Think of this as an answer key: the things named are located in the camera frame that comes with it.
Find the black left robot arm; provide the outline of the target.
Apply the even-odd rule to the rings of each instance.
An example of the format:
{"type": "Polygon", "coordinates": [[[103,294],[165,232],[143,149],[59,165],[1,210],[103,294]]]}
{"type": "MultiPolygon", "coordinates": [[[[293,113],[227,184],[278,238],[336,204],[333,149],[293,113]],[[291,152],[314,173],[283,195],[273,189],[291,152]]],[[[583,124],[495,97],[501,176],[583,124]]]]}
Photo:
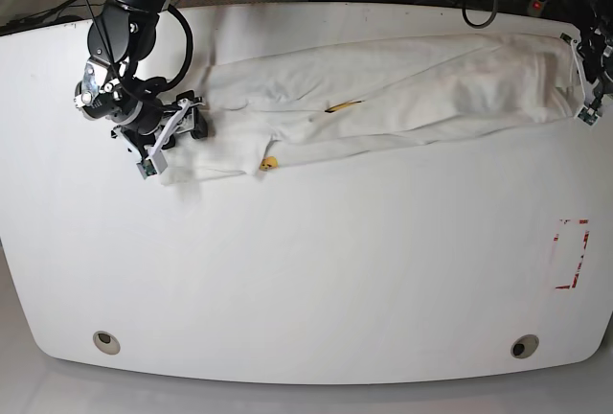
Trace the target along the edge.
{"type": "Polygon", "coordinates": [[[583,93],[576,117],[594,125],[612,105],[612,0],[569,0],[579,38],[571,42],[583,93]]]}

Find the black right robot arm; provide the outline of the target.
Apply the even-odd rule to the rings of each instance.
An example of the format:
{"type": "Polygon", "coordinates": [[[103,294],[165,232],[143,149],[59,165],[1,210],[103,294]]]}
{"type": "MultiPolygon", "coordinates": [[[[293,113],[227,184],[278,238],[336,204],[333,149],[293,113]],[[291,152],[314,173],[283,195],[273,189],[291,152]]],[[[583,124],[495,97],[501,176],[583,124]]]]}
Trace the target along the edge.
{"type": "Polygon", "coordinates": [[[75,90],[76,108],[88,120],[113,122],[112,138],[126,140],[141,165],[149,164],[157,151],[173,148],[181,134],[194,140],[208,136],[201,100],[192,91],[178,95],[173,103],[159,98],[185,79],[193,60],[192,29],[170,0],[106,0],[92,19],[87,47],[89,58],[75,90]],[[172,79],[141,80],[136,71],[153,50],[162,11],[168,11],[185,34],[184,60],[172,79]]]}

